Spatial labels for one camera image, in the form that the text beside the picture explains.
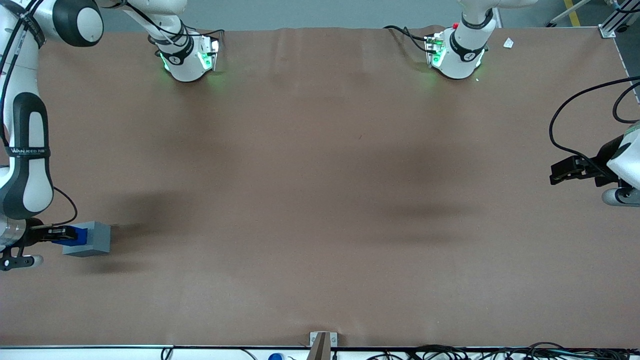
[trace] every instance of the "blue block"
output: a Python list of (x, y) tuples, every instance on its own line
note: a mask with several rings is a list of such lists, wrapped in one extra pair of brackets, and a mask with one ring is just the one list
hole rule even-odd
[(54, 244), (65, 245), (65, 246), (80, 246), (86, 245), (86, 237), (89, 230), (81, 229), (80, 227), (72, 226), (76, 230), (76, 234), (78, 239), (75, 240), (57, 240), (52, 241)]
[(62, 254), (86, 258), (87, 256), (109, 254), (111, 250), (111, 227), (101, 222), (84, 222), (73, 227), (86, 229), (86, 245), (62, 246)]

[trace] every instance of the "black cable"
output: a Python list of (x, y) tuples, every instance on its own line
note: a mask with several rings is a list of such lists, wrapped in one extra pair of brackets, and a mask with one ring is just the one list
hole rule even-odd
[(638, 86), (640, 86), (640, 82), (635, 83), (630, 87), (628, 87), (625, 91), (622, 92), (622, 94), (620, 94), (620, 96), (616, 99), (616, 102), (613, 104), (613, 118), (616, 119), (618, 122), (621, 122), (623, 124), (635, 124), (636, 122), (640, 121), (640, 119), (625, 120), (618, 115), (618, 106), (620, 105), (620, 102), (622, 101), (622, 99), (624, 99), (628, 93), (633, 91), (633, 89), (637, 88)]
[(394, 359), (397, 359), (397, 360), (405, 360), (402, 357), (399, 357), (398, 355), (390, 354), (388, 352), (382, 353), (380, 355), (372, 356), (372, 357), (368, 358), (367, 360), (379, 360), (378, 359), (379, 357), (386, 357), (387, 359), (393, 357)]
[(577, 151), (577, 150), (573, 150), (571, 148), (562, 146), (560, 144), (558, 144), (556, 142), (556, 139), (554, 138), (554, 124), (556, 123), (556, 119), (558, 118), (558, 115), (560, 115), (560, 112), (564, 109), (565, 106), (567, 106), (567, 104), (569, 104), (569, 102), (572, 102), (575, 98), (577, 98), (578, 96), (584, 95), (588, 92), (592, 92), (593, 90), (598, 90), (607, 86), (611, 86), (611, 85), (615, 85), (615, 84), (620, 84), (620, 83), (625, 83), (627, 81), (636, 81), (636, 80), (640, 80), (640, 76), (634, 76), (631, 78), (624, 78), (624, 79), (618, 79), (618, 80), (614, 80), (614, 81), (608, 81), (606, 83), (602, 83), (599, 85), (595, 85), (592, 86), (590, 88), (587, 88), (583, 91), (580, 91), (576, 94), (574, 94), (573, 96), (571, 96), (569, 99), (567, 99), (565, 102), (562, 103), (562, 105), (560, 105), (560, 107), (558, 108), (558, 110), (556, 111), (556, 113), (554, 114), (554, 116), (551, 118), (551, 121), (549, 122), (549, 140), (551, 140), (551, 143), (557, 147), (560, 150), (564, 150), (566, 152), (570, 152), (572, 154), (575, 154), (577, 156), (580, 156), (584, 161), (588, 162), (589, 165), (591, 165), (592, 167), (594, 167), (595, 169), (597, 169), (602, 175), (604, 175), (606, 178), (612, 180), (612, 181), (617, 181), (618, 179), (615, 178), (613, 179), (613, 176), (610, 175), (610, 173), (606, 172), (605, 170), (603, 170), (601, 167), (599, 167), (593, 160), (591, 160), (590, 158), (588, 158), (585, 154)]
[(404, 36), (408, 37), (409, 39), (411, 39), (411, 41), (413, 42), (413, 44), (420, 50), (424, 51), (425, 53), (429, 53), (429, 54), (435, 54), (436, 52), (433, 50), (427, 50), (425, 48), (423, 48), (422, 46), (420, 46), (420, 44), (418, 44), (418, 42), (416, 40), (421, 40), (424, 41), (424, 37), (419, 37), (417, 35), (411, 34), (411, 32), (409, 32), (409, 28), (407, 28), (406, 26), (401, 29), (395, 25), (388, 25), (385, 26), (383, 29), (389, 29), (389, 30), (397, 30), (400, 33), (402, 33)]
[(616, 11), (619, 13), (637, 13), (637, 12), (640, 12), (640, 9), (635, 9), (635, 10), (616, 9)]
[(164, 348), (162, 352), (160, 352), (160, 360), (169, 360), (171, 355), (173, 354), (173, 348)]
[[(173, 33), (171, 31), (165, 30), (165, 29), (161, 28), (160, 26), (158, 26), (153, 20), (151, 20), (151, 18), (149, 16), (147, 16), (147, 14), (143, 13), (142, 11), (140, 11), (140, 9), (138, 9), (137, 7), (135, 7), (135, 6), (131, 5), (131, 4), (127, 4), (127, 6), (129, 8), (131, 8), (134, 12), (136, 12), (146, 22), (148, 22), (149, 24), (153, 25), (156, 29), (158, 29), (158, 31), (162, 31), (163, 33), (167, 33), (169, 35), (184, 36), (184, 37), (199, 37), (199, 36), (202, 36), (202, 35), (211, 35), (211, 34), (215, 34), (215, 33), (224, 33), (225, 32), (224, 29), (218, 29), (218, 30), (210, 31), (208, 33), (198, 33), (198, 34), (189, 34), (189, 33), (178, 34), (178, 33)], [(188, 28), (188, 29), (195, 30), (195, 28), (192, 28), (191, 26), (184, 25), (184, 27)]]
[(258, 358), (257, 358), (257, 357), (255, 357), (255, 355), (253, 355), (253, 354), (252, 354), (252, 353), (250, 353), (249, 351), (247, 351), (247, 350), (245, 350), (245, 349), (243, 349), (243, 348), (242, 348), (242, 349), (240, 349), (240, 350), (242, 350), (242, 351), (246, 352), (249, 356), (251, 356), (251, 358), (252, 358), (253, 360), (258, 360)]
[(74, 221), (77, 217), (78, 217), (78, 208), (75, 204), (75, 202), (71, 199), (71, 197), (69, 197), (69, 195), (67, 195), (65, 192), (63, 192), (62, 190), (60, 190), (57, 187), (53, 187), (53, 190), (56, 190), (57, 192), (59, 192), (62, 196), (66, 197), (67, 200), (69, 201), (69, 204), (71, 204), (71, 206), (74, 207), (74, 217), (72, 217), (70, 220), (67, 220), (65, 222), (58, 222), (57, 224), (51, 224), (52, 226), (61, 226), (61, 225), (67, 225), (70, 222)]

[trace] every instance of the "gray block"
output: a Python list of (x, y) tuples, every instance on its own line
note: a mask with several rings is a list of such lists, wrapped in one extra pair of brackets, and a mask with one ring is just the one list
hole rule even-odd
[(101, 222), (83, 222), (73, 227), (87, 229), (86, 245), (62, 246), (62, 254), (86, 258), (87, 256), (109, 254), (111, 250), (111, 226)]

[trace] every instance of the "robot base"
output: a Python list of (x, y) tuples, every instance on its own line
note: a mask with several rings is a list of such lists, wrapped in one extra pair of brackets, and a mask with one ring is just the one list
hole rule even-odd
[(469, 77), (473, 71), (480, 66), (484, 50), (472, 61), (463, 61), (460, 55), (451, 49), (449, 39), (453, 31), (453, 28), (448, 28), (441, 33), (434, 34), (433, 38), (425, 39), (427, 50), (436, 52), (435, 54), (427, 53), (427, 63), (429, 67), (438, 69), (438, 71), (448, 78), (464, 79)]
[(195, 46), (191, 53), (180, 63), (179, 58), (173, 56), (160, 57), (164, 63), (164, 69), (171, 73), (174, 79), (183, 83), (189, 83), (200, 79), (208, 71), (216, 70), (220, 41), (208, 36), (194, 37)]

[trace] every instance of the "yellow floor line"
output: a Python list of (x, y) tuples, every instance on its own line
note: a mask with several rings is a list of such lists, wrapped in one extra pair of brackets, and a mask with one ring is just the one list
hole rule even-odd
[[(566, 6), (567, 9), (569, 9), (570, 7), (573, 6), (573, 1), (564, 0), (564, 5)], [(572, 26), (580, 26), (580, 20), (578, 20), (578, 14), (576, 14), (575, 12), (572, 12), (571, 14), (569, 14), (569, 19), (571, 20)]]

